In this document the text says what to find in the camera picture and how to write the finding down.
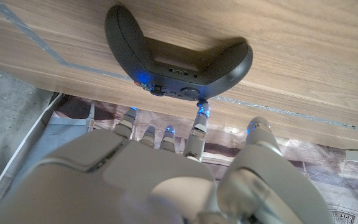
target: wooden table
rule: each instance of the wooden table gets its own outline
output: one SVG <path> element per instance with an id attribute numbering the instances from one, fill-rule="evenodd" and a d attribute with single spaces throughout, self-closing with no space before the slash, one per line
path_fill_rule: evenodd
<path id="1" fill-rule="evenodd" d="M 210 100 L 211 123 L 245 128 L 264 116 L 277 136 L 358 149 L 358 0 L 121 2 L 157 59 L 199 67 L 238 37 L 252 46 L 245 79 Z M 115 61 L 104 36 L 114 4 L 0 0 L 0 69 L 46 90 L 194 118 L 195 102 L 147 94 Z"/>

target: game controller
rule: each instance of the game controller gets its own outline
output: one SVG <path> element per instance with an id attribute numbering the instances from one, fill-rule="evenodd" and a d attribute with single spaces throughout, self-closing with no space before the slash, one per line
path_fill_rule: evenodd
<path id="1" fill-rule="evenodd" d="M 227 48 L 199 72 L 154 61 L 134 16 L 121 5 L 110 8 L 104 28 L 120 66 L 137 85 L 156 96 L 207 100 L 239 83 L 252 64 L 252 49 L 245 41 Z"/>

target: robot finger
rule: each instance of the robot finger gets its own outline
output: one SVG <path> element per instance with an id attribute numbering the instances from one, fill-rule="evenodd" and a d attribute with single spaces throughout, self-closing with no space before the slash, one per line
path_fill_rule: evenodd
<path id="1" fill-rule="evenodd" d="M 121 135 L 124 138 L 129 139 L 132 133 L 132 127 L 136 119 L 136 108 L 131 107 L 126 114 L 121 118 L 116 127 L 114 127 L 113 132 Z"/>
<path id="2" fill-rule="evenodd" d="M 154 147 L 154 137 L 155 128 L 153 126 L 149 126 L 139 142 L 148 147 Z"/>
<path id="3" fill-rule="evenodd" d="M 172 125 L 168 125 L 160 145 L 160 149 L 175 152 L 175 129 Z"/>

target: white robotic arm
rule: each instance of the white robotic arm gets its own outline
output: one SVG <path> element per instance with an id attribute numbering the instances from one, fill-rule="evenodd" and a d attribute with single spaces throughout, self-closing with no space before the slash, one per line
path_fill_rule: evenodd
<path id="1" fill-rule="evenodd" d="M 220 185 L 200 163 L 209 105 L 200 103 L 183 155 L 172 126 L 129 140 L 131 108 L 113 132 L 92 131 L 34 166 L 0 204 L 0 223 L 332 223 L 319 192 L 254 118 Z"/>

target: gray fabric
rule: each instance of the gray fabric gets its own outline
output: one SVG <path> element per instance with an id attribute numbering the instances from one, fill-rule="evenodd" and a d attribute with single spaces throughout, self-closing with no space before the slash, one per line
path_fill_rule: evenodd
<path id="1" fill-rule="evenodd" d="M 12 188 L 24 177 L 25 173 L 39 160 L 58 147 L 86 134 L 89 127 L 77 125 L 48 124 L 41 138 L 34 144 L 22 168 L 12 182 Z"/>

